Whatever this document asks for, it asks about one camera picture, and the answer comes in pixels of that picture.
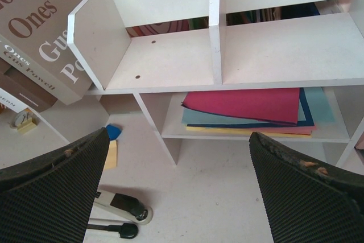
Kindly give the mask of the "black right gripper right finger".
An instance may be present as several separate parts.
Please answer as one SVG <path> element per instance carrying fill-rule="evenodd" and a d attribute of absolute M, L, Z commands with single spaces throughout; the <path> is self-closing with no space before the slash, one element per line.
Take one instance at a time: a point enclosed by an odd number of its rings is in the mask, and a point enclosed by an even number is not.
<path fill-rule="evenodd" d="M 363 242 L 363 175 L 259 132 L 249 149 L 274 242 Z"/>

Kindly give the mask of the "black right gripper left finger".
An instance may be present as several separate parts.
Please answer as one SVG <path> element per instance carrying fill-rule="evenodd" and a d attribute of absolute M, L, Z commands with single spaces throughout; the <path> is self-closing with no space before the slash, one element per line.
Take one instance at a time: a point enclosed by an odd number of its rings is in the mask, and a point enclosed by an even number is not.
<path fill-rule="evenodd" d="M 102 127 L 1 169 L 1 242 L 83 242 L 109 143 Z"/>

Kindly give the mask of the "white black stapler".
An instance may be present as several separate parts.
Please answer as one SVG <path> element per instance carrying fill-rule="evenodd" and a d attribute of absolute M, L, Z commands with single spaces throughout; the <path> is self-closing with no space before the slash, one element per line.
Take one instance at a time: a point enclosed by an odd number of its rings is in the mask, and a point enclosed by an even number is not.
<path fill-rule="evenodd" d="M 144 205 L 135 197 L 101 189 L 96 192 L 94 205 L 140 225 L 150 223 L 154 214 L 151 207 Z"/>

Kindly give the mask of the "white wooden bookshelf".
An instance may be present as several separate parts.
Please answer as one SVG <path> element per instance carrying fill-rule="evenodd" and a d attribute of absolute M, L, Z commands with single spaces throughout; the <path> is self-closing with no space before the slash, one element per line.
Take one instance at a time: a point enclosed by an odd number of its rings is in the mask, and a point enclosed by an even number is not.
<path fill-rule="evenodd" d="M 185 130 L 190 91 L 323 87 L 336 120 L 308 144 L 336 166 L 363 132 L 363 0 L 83 0 L 68 30 L 90 94 L 132 94 L 172 163 L 241 138 Z"/>

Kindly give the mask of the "yellow sticky note pad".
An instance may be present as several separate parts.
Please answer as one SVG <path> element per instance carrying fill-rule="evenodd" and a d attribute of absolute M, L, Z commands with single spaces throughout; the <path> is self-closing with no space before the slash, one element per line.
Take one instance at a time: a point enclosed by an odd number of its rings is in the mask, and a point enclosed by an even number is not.
<path fill-rule="evenodd" d="M 117 153 L 118 153 L 117 140 L 110 141 L 109 150 L 104 164 L 104 170 L 109 170 L 117 167 L 117 162 L 118 162 Z"/>

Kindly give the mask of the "dark blue paper sheet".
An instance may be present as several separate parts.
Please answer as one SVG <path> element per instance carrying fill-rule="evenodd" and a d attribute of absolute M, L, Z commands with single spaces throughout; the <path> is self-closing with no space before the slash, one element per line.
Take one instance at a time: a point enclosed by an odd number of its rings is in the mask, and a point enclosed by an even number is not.
<path fill-rule="evenodd" d="M 304 127 L 314 126 L 311 111 L 307 103 L 305 91 L 300 88 L 299 109 L 297 123 L 294 125 L 284 125 L 268 121 L 258 121 L 246 118 L 235 118 L 221 116 L 217 114 L 203 113 L 196 110 L 184 108 L 181 123 L 191 127 L 212 127 L 212 128 L 283 128 L 283 127 Z"/>

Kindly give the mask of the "white small book stand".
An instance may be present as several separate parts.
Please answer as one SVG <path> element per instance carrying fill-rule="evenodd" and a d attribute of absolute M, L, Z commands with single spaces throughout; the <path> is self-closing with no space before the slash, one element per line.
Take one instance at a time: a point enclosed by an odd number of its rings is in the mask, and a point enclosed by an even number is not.
<path fill-rule="evenodd" d="M 108 112 L 94 96 L 85 96 L 71 105 L 57 101 L 43 112 L 32 111 L 68 143 L 99 130 L 109 120 Z"/>

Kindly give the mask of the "blue eraser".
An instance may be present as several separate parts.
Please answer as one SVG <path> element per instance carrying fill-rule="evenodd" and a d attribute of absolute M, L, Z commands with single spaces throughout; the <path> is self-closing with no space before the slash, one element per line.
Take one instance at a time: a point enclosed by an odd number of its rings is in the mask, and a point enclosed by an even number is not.
<path fill-rule="evenodd" d="M 118 137 L 122 133 L 122 129 L 119 126 L 115 126 L 115 125 L 112 125 L 112 124 L 108 124 L 106 126 L 106 130 L 107 130 L 110 141 L 117 140 Z"/>

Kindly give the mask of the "magenta paper sheet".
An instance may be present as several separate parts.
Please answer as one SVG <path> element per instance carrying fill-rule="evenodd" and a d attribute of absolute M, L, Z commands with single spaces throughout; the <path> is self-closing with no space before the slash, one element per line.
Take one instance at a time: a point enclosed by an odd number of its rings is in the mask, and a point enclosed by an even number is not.
<path fill-rule="evenodd" d="M 182 106 L 198 112 L 295 125 L 299 116 L 299 88 L 189 92 Z"/>

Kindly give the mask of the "brown Fredonia book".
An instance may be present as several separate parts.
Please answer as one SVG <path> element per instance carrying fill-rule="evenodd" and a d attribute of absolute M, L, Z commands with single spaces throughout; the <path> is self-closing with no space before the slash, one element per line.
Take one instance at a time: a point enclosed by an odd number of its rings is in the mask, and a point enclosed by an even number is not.
<path fill-rule="evenodd" d="M 52 107 L 57 98 L 1 59 L 1 88 L 37 112 Z"/>

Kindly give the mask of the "beige Lonely Ones book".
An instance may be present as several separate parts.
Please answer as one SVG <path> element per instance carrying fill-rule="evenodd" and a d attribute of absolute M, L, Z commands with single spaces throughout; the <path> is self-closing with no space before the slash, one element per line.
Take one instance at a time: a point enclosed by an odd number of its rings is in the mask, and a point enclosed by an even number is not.
<path fill-rule="evenodd" d="M 67 45 L 68 15 L 82 0 L 1 0 L 1 58 L 69 105 L 91 79 Z"/>

